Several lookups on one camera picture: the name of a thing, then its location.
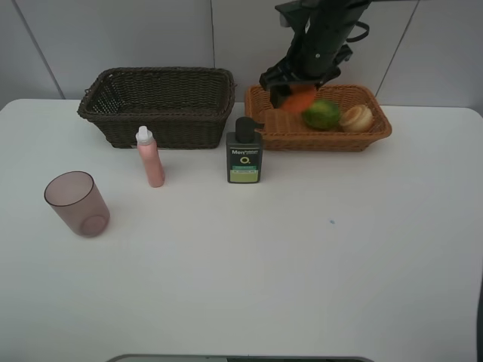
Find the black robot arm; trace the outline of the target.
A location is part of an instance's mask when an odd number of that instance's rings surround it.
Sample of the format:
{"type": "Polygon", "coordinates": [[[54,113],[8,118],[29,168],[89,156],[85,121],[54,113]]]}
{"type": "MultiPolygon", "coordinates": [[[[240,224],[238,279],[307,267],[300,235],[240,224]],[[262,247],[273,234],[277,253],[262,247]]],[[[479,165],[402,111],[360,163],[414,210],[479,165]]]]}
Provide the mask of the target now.
{"type": "Polygon", "coordinates": [[[293,30],[286,55],[260,76],[275,109],[287,109],[296,94],[315,93],[338,78],[352,56],[350,43],[369,34],[360,17],[369,1],[291,1],[276,5],[283,27],[293,30]]]}

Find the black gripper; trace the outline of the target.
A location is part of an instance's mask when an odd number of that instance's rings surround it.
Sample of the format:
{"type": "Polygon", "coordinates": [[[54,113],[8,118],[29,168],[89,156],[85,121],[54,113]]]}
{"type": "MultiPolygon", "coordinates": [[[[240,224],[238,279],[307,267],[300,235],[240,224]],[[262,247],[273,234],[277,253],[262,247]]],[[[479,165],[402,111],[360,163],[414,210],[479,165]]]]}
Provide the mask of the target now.
{"type": "Polygon", "coordinates": [[[291,96],[289,85],[312,84],[318,90],[340,76],[340,64],[350,59],[352,49],[344,41],[334,50],[322,45],[322,41],[295,37],[286,56],[260,76],[260,85],[269,90],[274,109],[281,109],[291,96]]]}

